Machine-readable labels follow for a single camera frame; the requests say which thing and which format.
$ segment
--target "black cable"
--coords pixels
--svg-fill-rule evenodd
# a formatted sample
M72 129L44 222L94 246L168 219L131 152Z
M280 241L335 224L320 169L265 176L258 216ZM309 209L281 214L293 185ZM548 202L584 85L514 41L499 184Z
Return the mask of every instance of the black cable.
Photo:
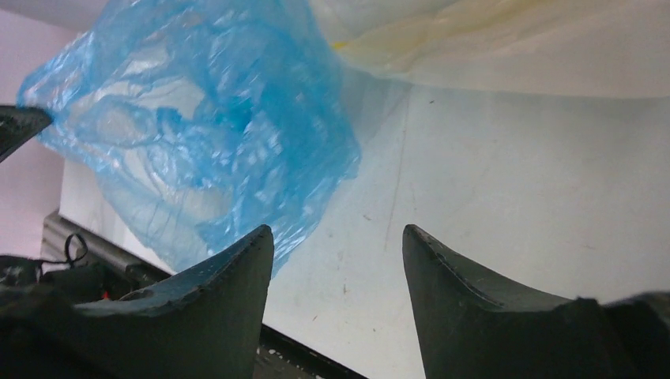
M76 257L72 259L72 255L70 254L70 245L72 245L72 239L75 237L81 244L81 248L84 249L84 253L81 255L81 257ZM74 268L74 264L84 259L84 257L86 257L86 254L88 254L88 244L84 240L84 237L82 237L79 233L72 233L71 235L68 235L65 240L65 246L63 246L63 253L65 253L64 261L49 261L46 259L36 259L35 261L41 264L47 263L49 265L69 265L70 268Z

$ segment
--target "white plastic bag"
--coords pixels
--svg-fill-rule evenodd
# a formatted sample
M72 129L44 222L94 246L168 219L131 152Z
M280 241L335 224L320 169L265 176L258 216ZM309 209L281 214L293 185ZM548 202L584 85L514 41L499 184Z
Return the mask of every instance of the white plastic bag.
M350 65L445 88L670 96L670 0L311 0Z

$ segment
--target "blue plastic bag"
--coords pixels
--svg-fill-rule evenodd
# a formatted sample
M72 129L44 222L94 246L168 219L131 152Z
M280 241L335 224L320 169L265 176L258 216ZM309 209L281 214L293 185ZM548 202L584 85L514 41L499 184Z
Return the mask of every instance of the blue plastic bag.
M174 270L267 223L275 274L356 173L340 88L305 0L112 0L18 103Z

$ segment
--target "scratch mark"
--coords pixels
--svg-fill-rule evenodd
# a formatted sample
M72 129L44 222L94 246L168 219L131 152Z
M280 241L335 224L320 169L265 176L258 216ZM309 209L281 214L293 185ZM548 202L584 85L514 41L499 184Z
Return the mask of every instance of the scratch mark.
M384 238L384 251L388 250L389 247L389 235L391 233L391 223L393 222L393 216L396 212L396 203L397 203L397 191L400 187L400 174L402 172L402 162L405 160L405 142L407 141L407 124L408 124L408 115L409 115L409 101L407 102L407 109L405 110L405 128L402 130L402 150L400 152L400 163L398 164L397 171L397 180L396 180L396 189L393 192L393 205L391 205L391 217L389 217L389 225L386 226L386 237Z
M412 205L414 205L414 213L416 214L416 195L414 194L413 183L409 183L409 189L412 191Z
M477 194L479 192L479 187L481 185L481 182L484 180L484 178L488 175L489 171L491 171L491 167L493 167L493 163L495 162L495 158L498 156L500 153L500 150L502 149L501 146L497 146L493 153L491 154L491 157L488 159L486 167L481 171L479 175L477 175L477 178L474 180L474 185L472 186L470 190L470 194L468 195L468 198L462 201L453 211L450 212L450 216L448 220L455 220L455 216L461 212L465 207L470 205L473 200L477 197Z
M400 316L403 314L403 312L404 312L405 309L407 308L407 305L408 305L408 302L403 302L403 303L402 303L402 305L400 306L400 308L398 308L398 310L397 310L395 316L393 316L393 319L392 319L391 322L395 322L395 321L398 320L398 318L400 318Z

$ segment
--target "pink wall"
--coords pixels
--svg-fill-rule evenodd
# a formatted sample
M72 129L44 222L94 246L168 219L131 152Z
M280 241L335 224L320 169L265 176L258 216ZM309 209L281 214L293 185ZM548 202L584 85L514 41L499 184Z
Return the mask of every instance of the pink wall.
M0 10L0 103L15 103L23 78L76 36ZM0 254L36 257L42 220L58 207L63 159L29 141L0 164Z
M0 0L0 8L76 31L88 30L107 0Z

